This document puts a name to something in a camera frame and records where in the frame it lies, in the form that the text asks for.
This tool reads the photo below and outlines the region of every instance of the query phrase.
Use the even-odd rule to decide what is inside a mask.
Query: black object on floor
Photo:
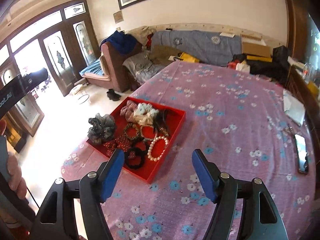
[[[119,101],[121,95],[117,94],[113,89],[109,89],[107,92],[108,98],[112,101]]]

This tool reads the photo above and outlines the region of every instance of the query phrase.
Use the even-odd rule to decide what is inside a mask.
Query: beaded bracelet
[[[156,143],[158,140],[161,140],[161,139],[163,139],[163,140],[165,141],[164,150],[162,151],[162,153],[161,153],[161,155],[160,155],[159,157],[154,158],[154,157],[152,157],[152,155],[151,155],[152,149],[153,149],[155,143]],[[165,151],[165,149],[166,149],[166,147],[167,147],[168,144],[169,144],[169,140],[168,140],[166,137],[164,137],[164,136],[156,137],[156,138],[152,141],[152,143],[150,144],[150,147],[149,147],[149,150],[148,150],[148,153],[147,153],[147,154],[148,154],[148,159],[151,160],[151,161],[154,161],[154,162],[159,161],[159,160],[161,159],[162,155],[164,154],[164,151]]]
[[[136,156],[140,156],[141,161],[138,165],[130,165],[129,164],[129,155],[131,152],[134,152]],[[143,166],[144,156],[145,156],[145,153],[139,147],[132,147],[124,153],[124,162],[130,169],[137,170]]]
[[[155,136],[154,136],[153,138],[147,138],[147,137],[145,137],[145,136],[143,135],[143,133],[142,133],[142,129],[143,129],[144,127],[151,127],[151,128],[153,128],[152,125],[141,125],[141,126],[140,126],[140,136],[141,136],[142,138],[144,138],[144,139],[147,140],[147,141],[153,141],[155,138],[157,138],[157,136],[158,136],[157,130],[156,130],[156,134],[155,134]]]
[[[128,128],[130,128],[130,127],[134,128],[134,129],[137,131],[137,134],[136,134],[135,136],[133,136],[133,137],[130,137],[130,136],[127,134],[127,130],[128,130]],[[130,141],[137,140],[138,138],[141,137],[139,128],[138,128],[134,123],[132,123],[132,122],[129,122],[129,123],[127,124],[127,126],[123,129],[123,133],[124,133],[124,136],[125,136],[128,140],[130,140]]]

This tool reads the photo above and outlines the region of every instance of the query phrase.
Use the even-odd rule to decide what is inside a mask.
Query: white tiled floor
[[[21,151],[19,162],[28,188],[41,204],[52,183],[61,177],[60,168],[72,150],[87,135],[90,117],[110,114],[130,94],[123,94],[120,101],[111,101],[107,89],[90,85],[85,89],[89,100],[79,105],[79,95],[63,97],[52,84],[37,103],[45,114],[35,136],[29,137]],[[75,201],[79,234],[85,236],[80,204]]]

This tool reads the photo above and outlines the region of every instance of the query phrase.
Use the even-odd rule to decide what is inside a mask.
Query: blue gripper pad
[[[202,151],[200,149],[196,149],[192,153],[192,164],[196,170],[206,197],[210,198],[210,200],[214,202],[217,198],[215,190],[219,186],[219,180],[215,181],[212,178],[206,166],[206,163],[200,155],[202,155],[202,158],[204,158],[205,162],[208,163]]]
[[[116,150],[111,156],[108,165],[111,165],[106,178],[102,183],[102,190],[100,198],[105,202],[107,198],[111,197],[113,189],[120,175],[121,169],[124,165],[124,152],[123,150]]]

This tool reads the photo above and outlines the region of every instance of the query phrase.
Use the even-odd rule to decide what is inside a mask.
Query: phone screen
[[[306,150],[306,141],[305,139],[295,134],[295,141],[297,146],[297,152],[298,152],[298,171],[300,173],[308,173],[309,167],[308,167],[308,157],[307,157],[307,150]]]

